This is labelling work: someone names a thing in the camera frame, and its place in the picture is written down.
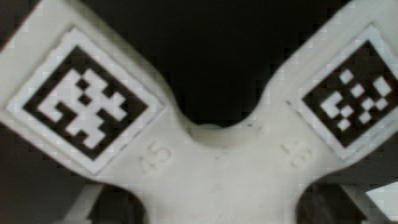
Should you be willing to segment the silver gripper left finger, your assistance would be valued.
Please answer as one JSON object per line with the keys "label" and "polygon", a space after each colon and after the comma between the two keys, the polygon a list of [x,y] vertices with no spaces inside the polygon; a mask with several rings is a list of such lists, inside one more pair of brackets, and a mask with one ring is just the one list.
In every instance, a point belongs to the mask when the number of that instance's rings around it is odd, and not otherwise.
{"label": "silver gripper left finger", "polygon": [[93,224],[89,215],[100,199],[104,188],[104,184],[88,184],[84,186],[66,215],[63,219],[56,221],[56,224]]}

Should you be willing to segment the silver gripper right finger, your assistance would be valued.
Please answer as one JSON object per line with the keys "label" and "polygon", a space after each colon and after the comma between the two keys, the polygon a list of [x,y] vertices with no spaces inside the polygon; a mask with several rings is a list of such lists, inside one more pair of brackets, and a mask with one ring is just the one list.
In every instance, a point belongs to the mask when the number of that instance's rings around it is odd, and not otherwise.
{"label": "silver gripper right finger", "polygon": [[386,216],[384,213],[367,195],[363,189],[356,185],[340,185],[344,192],[351,198],[351,201],[365,215],[365,221],[361,224],[386,224]]}

